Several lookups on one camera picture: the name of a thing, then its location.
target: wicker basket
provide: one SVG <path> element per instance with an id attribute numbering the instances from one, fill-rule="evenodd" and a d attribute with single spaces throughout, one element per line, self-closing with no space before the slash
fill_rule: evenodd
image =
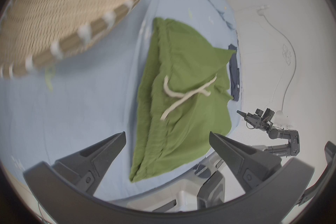
<path id="1" fill-rule="evenodd" d="M 21 77 L 87 50 L 138 2 L 10 0 L 0 21 L 0 77 Z"/>

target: basket rim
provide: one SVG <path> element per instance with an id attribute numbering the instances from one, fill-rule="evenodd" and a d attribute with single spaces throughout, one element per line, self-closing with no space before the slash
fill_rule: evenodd
<path id="1" fill-rule="evenodd" d="M 1 23 L 6 19 L 7 11 L 11 8 L 15 0 L 6 0 L 0 12 L 0 31 Z M 103 14 L 84 25 L 79 25 L 77 30 L 70 35 L 59 40 L 53 41 L 46 49 L 36 55 L 26 55 L 20 62 L 12 64 L 2 64 L 0 66 L 0 78 L 13 79 L 25 76 L 36 69 L 41 69 L 52 63 L 59 62 L 64 58 L 71 57 L 70 52 L 77 49 L 85 50 L 91 43 L 94 46 L 97 41 L 107 35 L 120 21 L 122 21 L 140 0 L 126 0 L 113 10 Z"/>

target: light blue bed sheet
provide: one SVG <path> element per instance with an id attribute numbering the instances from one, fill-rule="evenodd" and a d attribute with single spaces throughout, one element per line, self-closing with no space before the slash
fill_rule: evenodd
<path id="1" fill-rule="evenodd" d="M 217 8 L 228 12 L 218 12 Z M 44 71 L 22 79 L 2 80 L 0 158 L 5 167 L 25 183 L 24 169 L 42 160 L 53 164 L 125 131 L 126 146 L 107 171 L 96 197 L 110 201 L 133 196 L 190 169 L 204 157 L 155 178 L 137 183 L 128 179 L 136 142 L 137 88 L 147 58 L 152 21 L 159 16 L 185 22 L 213 46 L 228 48 L 230 44 L 237 46 L 230 12 L 222 0 L 141 0 L 99 44 L 56 65 L 52 92 L 46 86 Z M 240 67 L 239 51 L 237 63 Z M 229 101 L 232 130 L 238 125 L 236 110 L 240 108 L 241 98 Z"/>

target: white drawstring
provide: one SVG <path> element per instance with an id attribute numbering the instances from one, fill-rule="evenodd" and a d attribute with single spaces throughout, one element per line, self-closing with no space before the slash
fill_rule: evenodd
<path id="1" fill-rule="evenodd" d="M 168 96 L 177 97 L 177 98 L 180 98 L 180 100 L 176 101 L 168 109 L 166 109 L 166 111 L 162 114 L 160 120 L 164 121 L 171 111 L 177 108 L 180 104 L 183 104 L 186 100 L 188 100 L 191 96 L 193 96 L 196 93 L 202 93 L 205 96 L 209 96 L 211 92 L 206 91 L 205 88 L 209 87 L 212 83 L 214 83 L 216 79 L 217 79 L 217 75 L 212 80 L 210 80 L 208 83 L 204 84 L 198 89 L 189 91 L 187 93 L 181 93 L 181 92 L 173 92 L 170 90 L 170 88 L 168 87 L 168 76 L 165 76 L 164 83 L 163 83 L 163 90 Z"/>

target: green cloth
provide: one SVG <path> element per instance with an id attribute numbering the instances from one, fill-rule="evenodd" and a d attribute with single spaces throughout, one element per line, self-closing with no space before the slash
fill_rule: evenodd
<path id="1" fill-rule="evenodd" d="M 218 49 L 195 29 L 171 19 L 155 18 L 148 58 L 138 89 L 137 142 L 129 179 L 136 182 L 172 171 L 210 149 L 210 131 L 226 135 L 231 129 L 227 108 L 232 97 L 226 71 L 234 50 Z M 174 92 L 206 88 L 160 117 L 178 98 L 163 90 L 165 76 Z"/>

